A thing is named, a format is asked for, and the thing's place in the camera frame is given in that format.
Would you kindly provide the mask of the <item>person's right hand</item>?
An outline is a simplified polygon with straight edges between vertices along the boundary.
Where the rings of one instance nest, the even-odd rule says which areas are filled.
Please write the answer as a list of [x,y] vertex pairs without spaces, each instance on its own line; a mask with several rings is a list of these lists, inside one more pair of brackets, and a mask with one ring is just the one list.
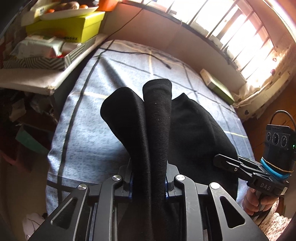
[[242,206],[243,210],[248,215],[254,215],[255,212],[259,211],[259,205],[263,205],[264,211],[267,211],[276,201],[277,198],[272,196],[265,196],[259,201],[258,197],[256,196],[256,190],[249,187],[247,193],[244,196]]

